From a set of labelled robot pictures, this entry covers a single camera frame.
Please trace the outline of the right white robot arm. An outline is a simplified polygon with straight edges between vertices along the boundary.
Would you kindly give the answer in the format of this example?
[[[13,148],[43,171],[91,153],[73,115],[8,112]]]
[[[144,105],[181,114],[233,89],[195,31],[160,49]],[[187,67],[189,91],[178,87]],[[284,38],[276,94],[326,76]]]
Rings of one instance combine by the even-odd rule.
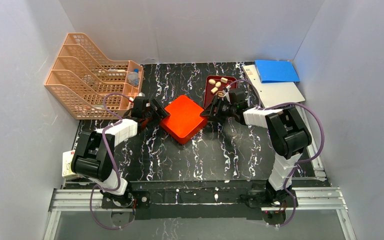
[[[312,143],[312,136],[298,113],[296,102],[281,103],[262,108],[249,106],[245,93],[240,89],[214,96],[212,102],[200,113],[210,122],[234,118],[246,126],[268,130],[271,147],[275,151],[272,172],[262,192],[249,191],[241,200],[251,208],[262,204],[282,205],[292,197],[292,175],[304,150]]]

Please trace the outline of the dark red chocolate tray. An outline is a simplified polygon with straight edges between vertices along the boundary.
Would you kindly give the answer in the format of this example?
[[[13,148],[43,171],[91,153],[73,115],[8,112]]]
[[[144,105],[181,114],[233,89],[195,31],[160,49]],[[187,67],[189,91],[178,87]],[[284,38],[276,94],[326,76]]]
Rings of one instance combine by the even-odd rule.
[[[209,104],[213,101],[214,96],[221,97],[223,95],[223,89],[229,85],[231,89],[237,87],[237,83],[233,83],[237,79],[231,76],[219,76],[219,75],[210,75],[206,78],[205,81],[205,91],[203,97],[203,108],[207,108]]]

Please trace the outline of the orange chocolate box with tray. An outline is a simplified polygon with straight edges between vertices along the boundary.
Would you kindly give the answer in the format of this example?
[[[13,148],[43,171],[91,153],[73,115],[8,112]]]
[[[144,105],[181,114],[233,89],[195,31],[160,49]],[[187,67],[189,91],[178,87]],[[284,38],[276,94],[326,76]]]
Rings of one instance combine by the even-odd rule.
[[[193,136],[195,136],[204,126],[206,121],[193,123],[180,122],[161,122],[160,126],[169,133],[179,144],[186,144]]]

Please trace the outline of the orange box lid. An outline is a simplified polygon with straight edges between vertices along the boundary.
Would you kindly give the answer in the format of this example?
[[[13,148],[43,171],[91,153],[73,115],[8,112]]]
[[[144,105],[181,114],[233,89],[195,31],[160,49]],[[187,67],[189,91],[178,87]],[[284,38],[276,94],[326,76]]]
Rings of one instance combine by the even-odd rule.
[[[206,117],[200,116],[200,113],[204,109],[186,95],[177,97],[164,109],[170,113],[170,116],[162,120],[160,123],[180,122],[187,124],[197,124],[203,121],[208,123],[208,119]]]

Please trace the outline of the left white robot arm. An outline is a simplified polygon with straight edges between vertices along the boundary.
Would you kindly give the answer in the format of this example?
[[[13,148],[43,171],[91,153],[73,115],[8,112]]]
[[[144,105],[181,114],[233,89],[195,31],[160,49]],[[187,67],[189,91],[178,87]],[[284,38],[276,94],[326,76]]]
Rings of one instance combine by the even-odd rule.
[[[115,148],[138,135],[149,123],[158,124],[170,116],[156,99],[137,96],[129,98],[129,102],[133,106],[124,114],[112,112],[117,122],[80,134],[70,163],[73,173],[94,182],[105,198],[121,208],[134,208],[137,200],[131,184],[120,175]]]

